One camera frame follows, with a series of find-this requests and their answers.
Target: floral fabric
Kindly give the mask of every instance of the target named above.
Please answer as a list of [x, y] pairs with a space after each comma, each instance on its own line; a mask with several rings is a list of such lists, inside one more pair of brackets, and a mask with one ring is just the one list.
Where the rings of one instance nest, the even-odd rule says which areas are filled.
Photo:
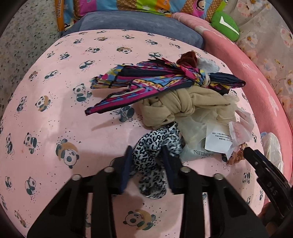
[[228, 5], [226, 12], [240, 30], [238, 47], [268, 80], [293, 126], [292, 33], [267, 0], [232, 0]]

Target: pink blanket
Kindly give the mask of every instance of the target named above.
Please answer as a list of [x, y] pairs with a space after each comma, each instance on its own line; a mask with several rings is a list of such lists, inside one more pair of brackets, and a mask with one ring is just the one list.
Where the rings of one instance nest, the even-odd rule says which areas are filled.
[[272, 132], [279, 139], [284, 176], [292, 174], [292, 129], [274, 90], [255, 64], [228, 38], [209, 23], [186, 13], [174, 13], [172, 18], [194, 29], [205, 39], [205, 51], [227, 64], [232, 73], [246, 81], [243, 88], [254, 112], [260, 132]]

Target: paper tag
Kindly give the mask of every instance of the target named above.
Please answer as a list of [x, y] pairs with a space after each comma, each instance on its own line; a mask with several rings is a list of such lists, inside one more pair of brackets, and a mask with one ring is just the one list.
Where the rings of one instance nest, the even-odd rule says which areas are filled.
[[232, 145], [229, 127], [222, 124], [207, 124], [205, 149], [226, 154]]

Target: pillow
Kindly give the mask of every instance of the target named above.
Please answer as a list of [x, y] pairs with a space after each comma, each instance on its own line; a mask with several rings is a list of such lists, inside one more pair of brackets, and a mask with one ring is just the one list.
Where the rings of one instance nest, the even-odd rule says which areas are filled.
[[205, 46], [202, 36], [176, 19], [139, 11], [98, 11], [83, 16], [62, 36], [72, 32], [100, 29], [138, 30], [180, 40], [197, 48]]
[[217, 11], [213, 14], [211, 26], [231, 41], [236, 41], [239, 38], [239, 29], [235, 21], [222, 11]]

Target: clear plastic bag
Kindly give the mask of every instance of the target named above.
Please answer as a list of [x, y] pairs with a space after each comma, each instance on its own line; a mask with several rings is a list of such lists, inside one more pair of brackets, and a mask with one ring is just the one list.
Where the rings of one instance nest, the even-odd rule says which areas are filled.
[[284, 172], [281, 147], [278, 138], [273, 133], [268, 133], [261, 138], [265, 157], [275, 165], [281, 173]]

